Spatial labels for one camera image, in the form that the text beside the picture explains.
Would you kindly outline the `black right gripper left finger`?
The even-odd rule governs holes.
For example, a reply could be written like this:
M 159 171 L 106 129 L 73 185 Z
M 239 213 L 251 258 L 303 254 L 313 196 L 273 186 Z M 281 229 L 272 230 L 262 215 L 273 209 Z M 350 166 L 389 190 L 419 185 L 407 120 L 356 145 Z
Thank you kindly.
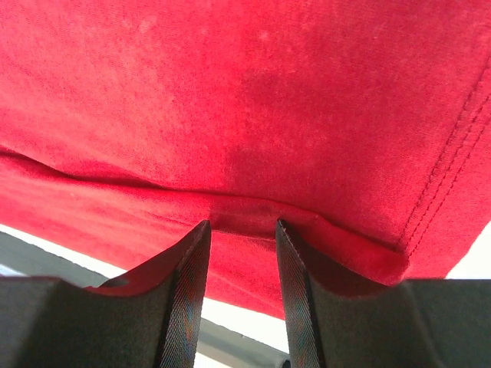
M 106 281 L 1 279 L 3 367 L 191 367 L 209 266 L 200 222 L 165 251 Z

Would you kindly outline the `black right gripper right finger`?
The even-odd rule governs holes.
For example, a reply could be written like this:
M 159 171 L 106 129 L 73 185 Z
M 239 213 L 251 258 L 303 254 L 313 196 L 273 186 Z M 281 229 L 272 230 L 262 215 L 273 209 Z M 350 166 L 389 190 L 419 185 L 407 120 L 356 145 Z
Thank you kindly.
M 275 230 L 293 367 L 488 367 L 490 282 L 416 279 L 388 287 Z

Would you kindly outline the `dark red t-shirt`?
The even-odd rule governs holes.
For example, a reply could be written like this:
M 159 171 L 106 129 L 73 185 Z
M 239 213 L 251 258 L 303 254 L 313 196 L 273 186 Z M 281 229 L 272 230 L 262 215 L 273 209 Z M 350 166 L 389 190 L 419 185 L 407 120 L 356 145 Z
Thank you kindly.
M 383 284 L 490 220 L 488 1 L 3 1 L 1 222 L 130 269 L 209 220 L 282 317 L 275 223 Z

